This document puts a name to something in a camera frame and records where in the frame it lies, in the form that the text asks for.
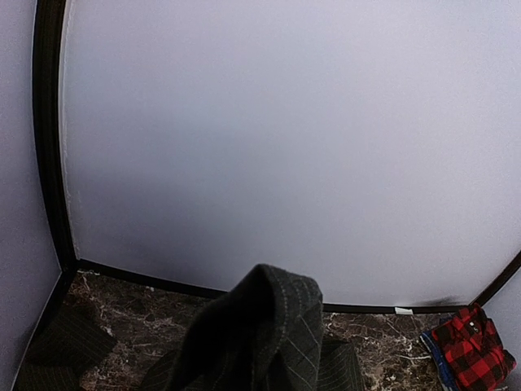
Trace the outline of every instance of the pinstripe jacket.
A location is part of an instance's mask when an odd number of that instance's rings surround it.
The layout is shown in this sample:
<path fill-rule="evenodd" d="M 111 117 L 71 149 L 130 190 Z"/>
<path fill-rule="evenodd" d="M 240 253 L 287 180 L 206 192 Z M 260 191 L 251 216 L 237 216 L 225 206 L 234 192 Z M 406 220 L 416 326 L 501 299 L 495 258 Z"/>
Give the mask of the pinstripe jacket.
<path fill-rule="evenodd" d="M 141 390 L 159 389 L 358 391 L 363 383 L 352 345 L 322 341 L 317 283 L 258 265 L 204 309 L 178 354 L 150 369 Z"/>

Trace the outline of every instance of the black frame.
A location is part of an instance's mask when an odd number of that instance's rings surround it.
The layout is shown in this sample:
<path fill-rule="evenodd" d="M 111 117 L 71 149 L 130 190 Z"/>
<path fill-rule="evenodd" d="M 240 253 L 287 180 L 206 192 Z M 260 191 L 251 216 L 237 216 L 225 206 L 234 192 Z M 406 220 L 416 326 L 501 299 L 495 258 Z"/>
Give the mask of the black frame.
<path fill-rule="evenodd" d="M 62 275 L 47 305 L 39 329 L 45 327 L 58 310 L 79 269 L 92 270 L 116 279 L 167 291 L 215 298 L 223 291 L 200 288 L 104 266 L 77 259 L 69 226 L 64 194 L 59 143 L 59 54 L 66 0 L 38 0 L 33 43 L 33 119 L 37 163 L 49 227 L 54 240 Z M 521 252 L 473 301 L 484 305 L 521 268 Z M 460 305 L 407 307 L 415 314 L 455 312 Z M 325 304 L 328 312 L 358 314 L 395 314 L 395 307 Z"/>

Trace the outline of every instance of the black baseboard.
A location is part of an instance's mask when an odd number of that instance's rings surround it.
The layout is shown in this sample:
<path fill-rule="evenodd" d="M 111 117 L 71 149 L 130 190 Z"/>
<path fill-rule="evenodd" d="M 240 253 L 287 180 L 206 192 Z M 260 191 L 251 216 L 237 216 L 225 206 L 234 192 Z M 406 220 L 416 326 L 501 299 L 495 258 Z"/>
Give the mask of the black baseboard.
<path fill-rule="evenodd" d="M 164 291 L 169 292 L 184 293 L 185 295 L 192 295 L 197 297 L 206 297 L 208 299 L 216 299 L 219 296 L 225 294 L 224 291 L 217 289 L 201 288 L 194 285 L 189 285 L 187 283 L 176 283 L 167 279 L 157 279 L 156 277 L 140 275 L 139 273 L 133 273 L 131 271 L 101 265 L 99 263 L 87 261 L 85 259 L 80 260 L 79 269 L 100 273 L 101 275 L 106 275 L 107 277 L 122 279 L 123 281 L 144 285 L 146 287 L 163 289 Z"/>
<path fill-rule="evenodd" d="M 80 260 L 79 268 L 81 270 L 92 271 L 114 279 L 121 279 L 129 283 L 136 283 L 147 287 L 163 289 L 169 292 L 184 293 L 197 297 L 205 297 L 208 299 L 215 299 L 225 294 L 225 291 L 220 291 L 211 288 L 196 287 L 186 283 L 176 283 L 167 279 L 157 279 L 148 275 L 140 275 L 131 271 L 117 269 L 111 266 L 101 265 L 96 262 Z M 449 306 L 424 306 L 424 307 L 407 307 L 413 310 L 415 314 L 442 314 L 452 313 L 460 310 L 461 305 Z M 395 314 L 395 307 L 388 306 L 374 306 L 374 305 L 343 305 L 343 304 L 324 304 L 324 311 L 336 312 L 342 314 Z"/>
<path fill-rule="evenodd" d="M 509 280 L 521 269 L 521 252 L 508 264 L 500 275 L 494 279 L 487 288 L 474 300 L 481 306 L 485 305 L 493 296 L 505 286 Z"/>

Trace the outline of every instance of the plaid shirt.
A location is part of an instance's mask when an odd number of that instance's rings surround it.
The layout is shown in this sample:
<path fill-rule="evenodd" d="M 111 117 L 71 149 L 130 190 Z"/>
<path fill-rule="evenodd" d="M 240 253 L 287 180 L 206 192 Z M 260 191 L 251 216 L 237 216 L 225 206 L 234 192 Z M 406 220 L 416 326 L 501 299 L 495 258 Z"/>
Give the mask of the plaid shirt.
<path fill-rule="evenodd" d="M 515 368 L 491 319 L 475 304 L 432 331 L 460 389 L 494 390 Z"/>

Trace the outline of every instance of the brown marble floor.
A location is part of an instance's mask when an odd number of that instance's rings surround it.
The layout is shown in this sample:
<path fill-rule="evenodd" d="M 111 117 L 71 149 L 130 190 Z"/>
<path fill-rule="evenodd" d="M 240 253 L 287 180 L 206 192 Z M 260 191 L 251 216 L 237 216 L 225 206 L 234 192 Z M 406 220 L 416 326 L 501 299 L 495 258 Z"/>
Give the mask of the brown marble floor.
<path fill-rule="evenodd" d="M 86 373 L 86 391 L 138 388 L 148 368 L 177 346 L 208 300 L 80 273 L 66 298 L 113 335 L 117 346 Z M 326 333 L 357 347 L 368 391 L 441 391 L 436 367 L 418 343 L 441 315 L 325 314 Z"/>

